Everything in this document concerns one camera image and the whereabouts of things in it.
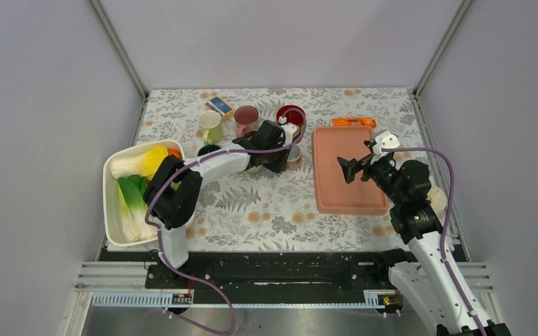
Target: orange tray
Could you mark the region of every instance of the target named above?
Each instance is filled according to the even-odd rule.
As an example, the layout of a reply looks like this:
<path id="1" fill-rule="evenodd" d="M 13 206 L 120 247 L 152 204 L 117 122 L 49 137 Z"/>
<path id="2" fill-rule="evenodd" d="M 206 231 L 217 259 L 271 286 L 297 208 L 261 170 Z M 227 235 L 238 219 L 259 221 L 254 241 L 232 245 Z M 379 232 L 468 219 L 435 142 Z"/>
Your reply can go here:
<path id="1" fill-rule="evenodd" d="M 384 215 L 389 208 L 387 196 L 374 181 L 356 180 L 347 184 L 337 157 L 359 159 L 370 153 L 364 140 L 372 137 L 372 127 L 326 126 L 312 133 L 315 193 L 322 214 Z"/>

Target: cable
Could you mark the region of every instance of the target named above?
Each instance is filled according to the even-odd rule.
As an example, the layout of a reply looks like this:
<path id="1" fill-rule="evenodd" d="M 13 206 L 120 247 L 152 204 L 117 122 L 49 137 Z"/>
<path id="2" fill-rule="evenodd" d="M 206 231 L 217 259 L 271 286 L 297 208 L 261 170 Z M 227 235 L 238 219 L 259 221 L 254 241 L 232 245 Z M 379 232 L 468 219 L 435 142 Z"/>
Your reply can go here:
<path id="1" fill-rule="evenodd" d="M 444 260 L 444 265 L 446 266 L 446 269 L 448 271 L 448 275 L 450 275 L 450 278 L 453 280 L 453 283 L 455 284 L 455 287 L 457 291 L 459 292 L 459 295 L 461 295 L 461 298 L 463 299 L 463 302 L 465 303 L 465 306 L 467 306 L 467 309 L 472 312 L 474 310 L 473 305 L 471 305 L 471 301 L 469 301 L 469 298 L 467 298 L 467 294 L 461 287 L 461 283 L 459 282 L 459 279 L 457 279 L 457 275 L 455 274 L 455 271 L 453 271 L 453 268 L 450 266 L 450 263 L 446 260 L 446 249 L 445 243 L 446 243 L 446 233 L 448 231 L 448 227 L 450 224 L 450 212 L 452 211 L 450 205 L 453 203 L 453 193 L 455 192 L 455 171 L 453 170 L 453 166 L 450 163 L 450 160 L 446 155 L 444 155 L 441 151 L 433 149 L 433 148 L 423 148 L 423 147 L 416 147 L 416 148 L 383 148 L 383 152 L 430 152 L 437 154 L 444 160 L 446 163 L 446 166 L 448 167 L 448 174 L 450 175 L 450 190 L 448 191 L 448 205 L 446 207 L 446 216 L 444 218 L 444 224 L 442 225 L 442 233 L 440 237 L 440 254 L 442 255 L 442 260 Z M 473 315 L 473 320 L 475 321 L 475 324 L 477 325 L 477 328 L 479 329 L 479 332 L 481 333 L 481 336 L 488 336 L 488 334 L 485 332 L 485 328 L 483 327 L 483 324 L 481 323 L 481 320 L 479 319 L 479 316 Z"/>
<path id="2" fill-rule="evenodd" d="M 289 144 L 287 144 L 285 146 L 279 147 L 279 148 L 267 149 L 267 150 L 262 150 L 262 151 L 261 150 L 251 150 L 251 149 L 235 149 L 235 150 L 230 150 L 229 153 L 269 154 L 269 153 L 276 153 L 276 152 L 279 152 L 279 151 L 285 151 L 286 149 L 288 149 L 288 148 L 292 147 L 293 145 L 297 144 L 298 142 L 300 142 L 300 140 L 302 140 L 302 136 L 304 135 L 304 132 L 306 131 L 306 116 L 304 115 L 304 112 L 302 112 L 301 109 L 295 108 L 295 107 L 288 108 L 284 112 L 284 114 L 287 114 L 287 113 L 293 112 L 293 111 L 299 113 L 302 116 L 303 127 L 300 130 L 300 134 L 298 134 L 298 136 L 291 143 L 289 143 Z M 191 320 L 190 318 L 186 318 L 184 316 L 174 314 L 172 312 L 170 312 L 170 317 L 176 316 L 178 319 L 181 319 L 182 321 L 188 322 L 188 323 L 190 323 L 190 324 L 192 324 L 194 326 L 197 326 L 197 327 L 199 327 L 199 328 L 201 328 L 201 329 L 203 329 L 203 330 L 205 330 L 205 331 L 207 331 L 209 333 L 216 334 L 216 335 L 232 335 L 236 330 L 236 312 L 234 310 L 234 307 L 232 307 L 232 302 L 230 302 L 230 300 L 228 299 L 226 294 L 224 294 L 219 288 L 217 288 L 211 282 L 205 281 L 203 279 L 199 279 L 199 278 L 194 277 L 194 276 L 190 276 L 188 274 L 184 274 L 183 272 L 180 272 L 179 270 L 177 270 L 176 268 L 174 268 L 170 264 L 170 261 L 168 260 L 168 258 L 165 255 L 165 250 L 164 250 L 164 246 L 163 246 L 163 239 L 162 239 L 162 234 L 161 234 L 162 226 L 157 224 L 157 223 L 154 223 L 151 220 L 149 220 L 149 218 L 151 216 L 151 212 L 153 211 L 154 206 L 156 205 L 156 202 L 160 199 L 162 194 L 166 191 L 168 186 L 170 186 L 170 184 L 173 182 L 173 180 L 176 177 L 178 177 L 180 174 L 182 174 L 182 172 L 186 171 L 187 169 L 190 169 L 191 167 L 200 165 L 205 161 L 211 160 L 212 158 L 222 156 L 222 155 L 226 155 L 226 154 L 228 154 L 227 150 L 220 150 L 220 151 L 218 150 L 218 151 L 215 151 L 215 152 L 207 154 L 206 156 L 200 158 L 199 160 L 193 161 L 193 162 L 191 162 L 189 164 L 185 164 L 184 167 L 176 170 L 175 173 L 173 175 L 171 175 L 171 177 L 166 182 L 164 182 L 164 184 L 162 185 L 160 190 L 156 193 L 156 195 L 153 196 L 153 199 L 151 200 L 149 206 L 147 207 L 147 211 L 145 213 L 145 223 L 147 223 L 149 225 L 152 225 L 153 227 L 155 227 L 158 230 L 158 245 L 160 247 L 160 252 L 159 252 L 160 259 L 166 264 L 166 266 L 168 266 L 168 268 L 170 268 L 171 271 L 178 274 L 179 276 L 181 276 L 183 278 L 186 278 L 186 279 L 189 279 L 189 280 L 197 281 L 197 282 L 199 282 L 201 284 L 204 284 L 204 285 L 207 285 L 210 288 L 212 288 L 214 291 L 216 291 L 223 298 L 223 300 L 228 305 L 228 308 L 230 309 L 230 313 L 232 315 L 232 326 L 227 331 L 220 331 L 220 330 L 215 330 L 215 329 L 208 328 L 207 326 L 199 324 L 199 323 Z"/>

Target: white wall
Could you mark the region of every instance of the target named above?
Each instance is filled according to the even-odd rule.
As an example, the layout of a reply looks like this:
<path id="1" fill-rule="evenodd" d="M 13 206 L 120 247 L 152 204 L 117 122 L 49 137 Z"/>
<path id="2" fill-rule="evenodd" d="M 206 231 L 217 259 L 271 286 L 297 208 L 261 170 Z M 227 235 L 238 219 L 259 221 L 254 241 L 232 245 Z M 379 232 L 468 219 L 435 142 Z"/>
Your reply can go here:
<path id="1" fill-rule="evenodd" d="M 538 1 L 475 1 L 422 104 L 511 332 L 538 335 Z"/>
<path id="2" fill-rule="evenodd" d="M 54 335 L 140 98 L 87 1 L 0 1 L 0 335 Z"/>
<path id="3" fill-rule="evenodd" d="M 102 0 L 145 86 L 415 86 L 460 0 Z"/>

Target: leaf pattern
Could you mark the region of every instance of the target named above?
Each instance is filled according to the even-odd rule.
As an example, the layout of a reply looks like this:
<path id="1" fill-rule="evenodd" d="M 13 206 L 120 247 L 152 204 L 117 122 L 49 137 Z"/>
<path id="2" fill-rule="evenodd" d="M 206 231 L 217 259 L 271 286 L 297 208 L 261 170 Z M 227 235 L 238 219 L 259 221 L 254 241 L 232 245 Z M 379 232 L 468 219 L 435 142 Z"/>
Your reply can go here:
<path id="1" fill-rule="evenodd" d="M 376 119 L 377 131 L 391 130 L 405 147 L 421 146 L 407 89 L 152 90 L 137 143 L 173 139 L 182 145 L 186 158 L 195 157 L 203 146 L 197 117 L 205 111 L 205 102 L 214 96 L 235 108 L 255 106 L 265 120 L 274 120 L 283 105 L 300 106 L 307 118 L 306 133 L 299 143 L 303 161 L 299 169 L 281 174 L 264 169 L 256 174 L 233 174 L 206 185 L 200 191 L 194 220 L 188 228 L 190 250 L 294 251 L 295 244 L 295 251 L 377 251 L 404 246 L 396 234 L 387 230 L 388 215 L 318 213 L 312 176 L 312 131 L 330 125 L 332 118 L 369 116 Z M 225 122 L 220 145 L 228 144 L 235 132 L 234 120 Z M 424 153 L 412 156 L 427 162 Z M 156 247 L 154 242 L 131 249 L 149 251 Z"/>

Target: metal floor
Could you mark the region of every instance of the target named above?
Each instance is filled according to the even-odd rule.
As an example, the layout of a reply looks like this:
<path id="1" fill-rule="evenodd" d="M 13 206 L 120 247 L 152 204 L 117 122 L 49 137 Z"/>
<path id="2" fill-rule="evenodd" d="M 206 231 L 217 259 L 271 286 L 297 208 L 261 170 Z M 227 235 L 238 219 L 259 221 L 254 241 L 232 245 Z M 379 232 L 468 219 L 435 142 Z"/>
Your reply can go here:
<path id="1" fill-rule="evenodd" d="M 160 309 L 91 307 L 83 336 L 211 335 L 183 321 L 169 320 Z M 234 335 L 431 336 L 417 314 L 389 317 L 360 309 L 237 309 Z M 227 330 L 229 311 L 191 308 L 184 313 L 211 328 Z"/>

